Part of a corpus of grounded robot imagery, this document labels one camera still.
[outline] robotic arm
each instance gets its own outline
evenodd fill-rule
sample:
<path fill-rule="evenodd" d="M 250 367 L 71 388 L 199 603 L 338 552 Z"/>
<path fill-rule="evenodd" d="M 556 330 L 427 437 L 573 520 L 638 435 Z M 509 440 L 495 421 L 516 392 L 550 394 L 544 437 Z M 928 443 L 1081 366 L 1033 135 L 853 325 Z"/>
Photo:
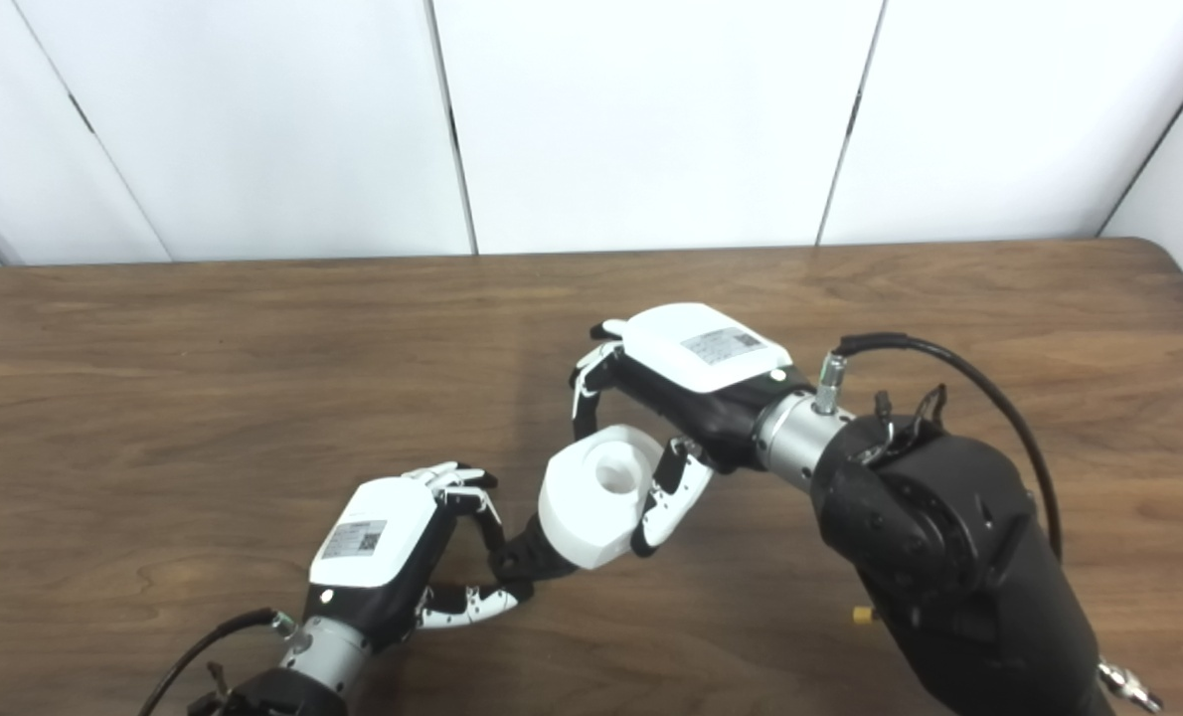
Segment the robotic arm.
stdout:
<path fill-rule="evenodd" d="M 1161 711 L 1159 699 L 1133 675 L 1099 657 L 1059 563 L 1055 497 L 1032 433 L 996 386 L 953 353 L 899 334 L 854 336 L 827 355 L 814 387 L 782 346 L 702 304 L 660 305 L 631 321 L 607 321 L 593 329 L 593 338 L 605 343 L 571 378 L 578 443 L 568 450 L 583 459 L 554 458 L 539 514 L 492 556 L 502 581 L 564 576 L 627 548 L 647 556 L 711 472 L 767 470 L 809 494 L 822 540 L 856 567 L 916 676 L 950 710 L 1111 715 L 1098 679 L 1116 696 Z M 877 348 L 945 359 L 1013 418 L 1045 489 L 1051 538 L 1010 459 L 945 431 L 944 386 L 913 414 L 893 414 L 883 393 L 868 415 L 838 406 L 851 355 Z M 589 445 L 647 445 L 647 437 L 625 432 L 631 427 L 596 432 L 605 389 L 623 391 L 681 436 L 666 452 L 638 449 L 629 469 L 601 459 L 603 449 L 597 458 Z M 651 480 L 642 479 L 649 472 Z M 597 492 L 597 483 L 612 494 L 615 480 L 628 485 L 626 492 L 647 489 L 647 499 L 615 502 L 615 517 L 601 522 L 612 524 L 606 534 L 582 530 L 610 512 L 588 495 Z M 561 499 L 565 483 L 577 484 L 582 498 Z M 589 544 L 609 549 L 586 559 Z"/>
<path fill-rule="evenodd" d="M 215 690 L 192 704 L 190 716 L 347 716 L 347 694 L 369 657 L 414 630 L 467 626 L 518 606 L 532 585 L 428 583 L 459 517 L 477 523 L 487 549 L 502 548 L 499 515 L 486 494 L 496 484 L 484 470 L 442 463 L 358 486 L 309 568 L 302 625 L 261 608 L 218 626 L 168 671 L 141 716 L 149 716 L 198 652 L 261 625 L 289 643 L 278 666 L 230 689 L 221 666 L 209 663 Z"/>

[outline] black cable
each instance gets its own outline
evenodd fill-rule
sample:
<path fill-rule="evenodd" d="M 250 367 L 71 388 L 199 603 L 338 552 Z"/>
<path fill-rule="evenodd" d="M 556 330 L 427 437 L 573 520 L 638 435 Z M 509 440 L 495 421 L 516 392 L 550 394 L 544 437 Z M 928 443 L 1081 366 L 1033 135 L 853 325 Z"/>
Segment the black cable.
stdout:
<path fill-rule="evenodd" d="M 218 640 L 227 638 L 228 634 L 233 632 L 246 630 L 248 626 L 269 626 L 272 625 L 273 620 L 277 619 L 278 612 L 274 608 L 254 608 L 254 611 L 246 612 L 246 614 L 239 614 L 233 617 L 228 621 L 222 621 L 215 628 L 205 636 L 205 638 L 198 639 L 196 643 L 190 646 L 177 662 L 172 665 L 172 667 L 163 675 L 163 679 L 159 682 L 159 685 L 154 688 L 150 692 L 149 698 L 146 698 L 146 704 L 141 707 L 137 716 L 150 716 L 154 708 L 159 705 L 160 699 L 163 699 L 163 695 L 168 692 L 168 688 L 172 682 L 181 676 L 181 672 L 186 670 L 186 666 L 190 665 L 190 662 L 195 660 L 195 657 L 200 656 L 207 647 L 218 643 Z"/>
<path fill-rule="evenodd" d="M 1042 494 L 1042 509 L 1046 511 L 1047 538 L 1051 541 L 1051 551 L 1055 554 L 1056 561 L 1064 561 L 1064 537 L 1060 529 L 1060 501 L 1055 498 L 1055 485 L 1051 482 L 1051 470 L 1047 467 L 1047 459 L 1042 457 L 1042 449 L 1037 447 L 1037 440 L 1033 437 L 1024 417 L 1015 408 L 1000 387 L 988 380 L 985 373 L 978 370 L 961 355 L 953 353 L 944 346 L 937 346 L 931 341 L 913 338 L 913 336 L 900 333 L 874 333 L 865 335 L 847 335 L 840 340 L 838 348 L 832 350 L 834 355 L 849 359 L 858 353 L 866 350 L 879 350 L 894 348 L 900 350 L 918 350 L 926 353 L 935 359 L 940 359 L 945 363 L 953 366 L 955 370 L 963 373 L 970 381 L 976 383 L 981 393 L 991 400 L 993 406 L 998 408 L 1011 426 L 1015 434 L 1020 437 L 1020 443 L 1024 445 L 1024 452 L 1029 454 L 1029 463 L 1033 463 L 1033 476 L 1037 479 L 1037 490 Z"/>

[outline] barcode label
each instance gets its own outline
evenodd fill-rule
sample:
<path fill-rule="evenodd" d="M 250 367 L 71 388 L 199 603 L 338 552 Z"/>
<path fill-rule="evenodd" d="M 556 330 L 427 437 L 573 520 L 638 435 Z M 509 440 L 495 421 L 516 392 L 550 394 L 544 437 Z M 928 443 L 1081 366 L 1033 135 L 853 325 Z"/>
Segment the barcode label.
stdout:
<path fill-rule="evenodd" d="M 387 520 L 342 522 L 327 538 L 327 548 L 322 550 L 322 557 L 371 556 L 375 553 L 375 544 L 379 544 L 379 535 L 383 534 L 383 525 L 387 524 Z"/>
<path fill-rule="evenodd" d="M 683 341 L 681 346 L 692 350 L 706 366 L 713 366 L 743 353 L 765 348 L 762 340 L 738 327 L 728 327 Z"/>

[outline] white robot hand casing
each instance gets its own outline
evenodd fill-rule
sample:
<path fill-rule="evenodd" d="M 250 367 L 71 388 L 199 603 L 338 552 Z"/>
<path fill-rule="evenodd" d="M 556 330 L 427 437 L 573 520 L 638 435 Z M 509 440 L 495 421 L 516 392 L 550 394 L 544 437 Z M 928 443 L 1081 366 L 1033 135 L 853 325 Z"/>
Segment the white robot hand casing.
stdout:
<path fill-rule="evenodd" d="M 551 547 L 583 569 L 632 549 L 632 531 L 662 456 L 658 440 L 633 426 L 605 427 L 557 452 L 538 497 L 539 524 Z"/>
<path fill-rule="evenodd" d="M 381 477 L 360 485 L 323 540 L 309 580 L 345 588 L 390 582 L 435 511 L 433 494 L 415 480 Z"/>
<path fill-rule="evenodd" d="M 628 357 L 659 376 L 711 393 L 790 366 L 790 353 L 705 303 L 668 303 L 614 322 Z"/>

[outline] wood grain surface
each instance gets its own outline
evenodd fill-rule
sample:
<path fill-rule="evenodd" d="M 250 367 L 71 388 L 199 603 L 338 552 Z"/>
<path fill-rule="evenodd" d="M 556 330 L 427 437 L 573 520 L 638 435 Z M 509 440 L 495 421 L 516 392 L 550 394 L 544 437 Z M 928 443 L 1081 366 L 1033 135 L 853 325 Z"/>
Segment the wood grain surface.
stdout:
<path fill-rule="evenodd" d="M 0 715 L 134 712 L 215 623 L 297 611 L 368 477 L 487 466 L 519 530 L 569 444 L 588 327 L 673 301 L 809 373 L 878 329 L 987 370 L 1049 457 L 1101 649 L 1183 715 L 1183 276 L 1140 240 L 0 269 Z M 1019 458 L 926 357 L 860 357 L 846 404 L 886 387 L 909 407 L 943 380 L 950 426 Z M 670 436 L 622 395 L 601 411 Z M 440 572 L 486 575 L 473 530 Z M 738 472 L 654 557 L 375 658 L 355 712 L 943 715 L 881 626 L 852 625 L 864 602 L 807 498 Z M 279 647 L 212 657 L 241 679 Z M 207 689 L 198 665 L 160 711 Z"/>

